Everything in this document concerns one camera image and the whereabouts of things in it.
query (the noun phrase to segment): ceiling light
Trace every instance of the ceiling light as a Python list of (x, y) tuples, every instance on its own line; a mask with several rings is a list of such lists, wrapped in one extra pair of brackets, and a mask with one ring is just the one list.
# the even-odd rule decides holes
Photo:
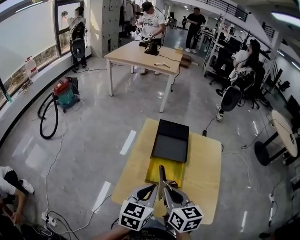
[(282, 52), (280, 52), (280, 51), (277, 51), (281, 56), (285, 56)]
[(283, 13), (276, 13), (276, 12), (272, 12), (272, 15), (280, 21), (286, 22), (286, 23), (290, 23), (293, 24), (297, 27), (300, 27), (300, 19), (297, 17), (293, 17), (291, 15), (287, 15), (287, 14), (283, 14)]
[(25, 10), (25, 9), (28, 9), (28, 8), (30, 8), (30, 7), (33, 7), (33, 6), (38, 5), (38, 4), (41, 4), (41, 3), (43, 3), (43, 1), (41, 1), (41, 2), (36, 2), (36, 3), (34, 3), (34, 4), (30, 4), (29, 6), (26, 6), (26, 7), (23, 7), (23, 8), (21, 8), (21, 9), (17, 10), (15, 13), (21, 12), (21, 11), (23, 11), (23, 10)]
[(300, 71), (300, 67), (298, 67), (296, 63), (292, 62), (292, 64)]

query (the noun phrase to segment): black vacuum hose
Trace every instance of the black vacuum hose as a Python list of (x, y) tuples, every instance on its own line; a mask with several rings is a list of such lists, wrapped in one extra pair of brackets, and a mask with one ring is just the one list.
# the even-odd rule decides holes
[[(48, 100), (48, 98), (49, 98), (50, 96), (52, 96), (52, 99), (50, 100), (50, 102), (49, 102), (49, 103), (47, 104), (47, 106), (45, 107), (44, 112), (43, 112), (43, 116), (41, 116), (41, 115), (40, 115), (41, 109), (42, 109), (42, 107), (44, 106), (45, 102)], [(55, 108), (55, 126), (54, 126), (53, 132), (52, 132), (49, 136), (45, 136), (45, 135), (43, 134), (43, 130), (42, 130), (42, 128), (43, 128), (43, 120), (46, 119), (46, 118), (45, 118), (45, 114), (46, 114), (46, 112), (47, 112), (47, 109), (48, 109), (49, 105), (50, 105), (52, 102), (54, 102), (54, 108)], [(55, 97), (54, 93), (51, 93), (51, 94), (49, 94), (49, 96), (46, 97), (46, 99), (43, 101), (42, 105), (41, 105), (40, 108), (38, 109), (37, 115), (38, 115), (38, 117), (41, 119), (41, 124), (40, 124), (40, 126), (39, 126), (39, 133), (41, 134), (42, 138), (44, 138), (44, 139), (50, 139), (50, 138), (52, 138), (52, 137), (54, 136), (55, 132), (56, 132), (57, 125), (58, 125), (58, 109), (57, 109), (56, 97)]]

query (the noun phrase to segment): yellow tray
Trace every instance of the yellow tray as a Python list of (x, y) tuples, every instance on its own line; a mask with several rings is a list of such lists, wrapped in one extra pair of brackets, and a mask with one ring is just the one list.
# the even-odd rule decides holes
[(152, 156), (150, 160), (146, 182), (158, 183), (160, 165), (165, 167), (166, 178), (175, 181), (178, 184), (178, 187), (181, 187), (184, 175), (184, 163), (155, 156)]

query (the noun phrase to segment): polished floor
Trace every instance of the polished floor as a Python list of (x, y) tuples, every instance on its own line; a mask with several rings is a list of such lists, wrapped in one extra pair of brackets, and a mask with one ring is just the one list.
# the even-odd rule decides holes
[[(88, 60), (88, 67), (91, 70), (106, 68), (105, 60), (92, 58)], [(0, 159), (1, 165), (11, 166), (35, 188), (35, 195), (29, 197), (24, 210), (29, 221), (41, 223), (41, 213), (47, 209), (45, 177), (60, 146), (61, 151), (47, 178), (49, 209), (63, 215), (75, 230), (88, 223), (104, 182), (111, 183), (108, 195), (112, 193), (147, 118), (175, 121), (201, 134), (216, 116), (215, 104), (221, 97), (215, 89), (219, 85), (210, 86), (200, 67), (191, 65), (189, 69), (180, 69), (164, 113), (159, 112), (159, 107), (167, 76), (155, 76), (151, 71), (140, 75), (137, 70), (131, 74), (130, 66), (113, 66), (113, 97), (107, 92), (106, 70), (66, 74), (78, 77), (81, 102), (67, 113), (59, 110), (59, 127), (51, 140), (41, 138), (40, 121), (36, 117), (37, 109), (52, 87), (18, 121), (0, 149)], [(213, 223), (192, 232), (192, 239), (258, 239), (260, 232), (269, 231), (267, 196), (279, 181), (275, 189), (278, 209), (275, 211), (274, 206), (273, 215), (275, 212), (276, 215), (270, 229), (281, 226), (300, 210), (299, 194), (295, 193), (291, 202), (289, 184), (298, 171), (299, 162), (285, 167), (280, 157), (264, 167), (258, 163), (253, 145), (245, 150), (240, 148), (250, 145), (266, 125), (257, 140), (264, 142), (275, 132), (268, 125), (269, 114), (263, 106), (260, 110), (251, 109), (251, 104), (246, 102), (243, 107), (225, 113), (222, 122), (211, 122), (207, 136), (224, 146), (217, 209)], [(54, 126), (52, 116), (53, 107), (46, 115), (46, 133)], [(131, 130), (137, 134), (128, 152), (122, 155), (120, 150)], [(279, 145), (276, 139), (268, 146), (269, 153), (276, 153)], [(108, 198), (90, 224), (76, 235), (79, 239), (89, 239), (108, 231), (119, 217), (119, 211), (120, 206)], [(60, 224), (56, 230), (65, 231)]]

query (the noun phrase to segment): computer monitor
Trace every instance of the computer monitor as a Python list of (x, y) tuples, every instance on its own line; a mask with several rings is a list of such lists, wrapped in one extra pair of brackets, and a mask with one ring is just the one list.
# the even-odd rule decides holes
[(232, 48), (237, 52), (240, 50), (241, 44), (242, 43), (239, 40), (236, 40), (234, 37), (229, 39), (229, 45), (231, 45)]

